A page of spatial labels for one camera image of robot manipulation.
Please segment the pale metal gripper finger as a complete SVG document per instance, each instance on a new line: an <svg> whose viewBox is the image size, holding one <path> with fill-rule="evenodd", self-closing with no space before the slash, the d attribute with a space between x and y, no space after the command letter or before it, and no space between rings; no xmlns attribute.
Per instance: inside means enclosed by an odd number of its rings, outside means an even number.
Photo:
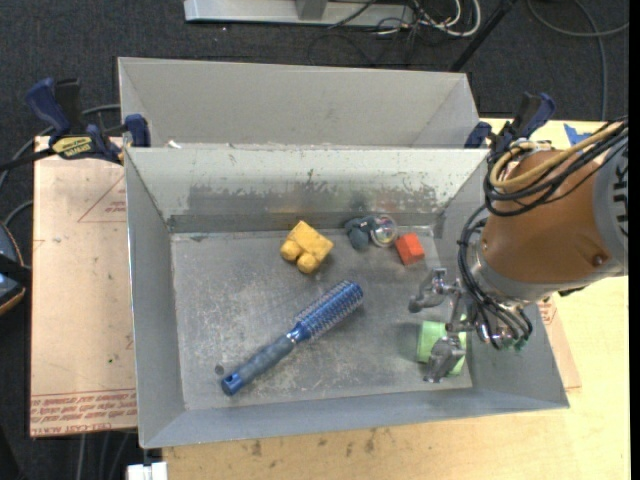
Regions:
<svg viewBox="0 0 640 480"><path fill-rule="evenodd" d="M439 383L445 377L457 376L462 369L466 348L458 337L439 338L431 349L424 381Z"/></svg>
<svg viewBox="0 0 640 480"><path fill-rule="evenodd" d="M411 313L438 306L444 301L447 295L446 274L447 270L443 267L431 269L430 274L420 284L418 293L410 298L408 310Z"/></svg>

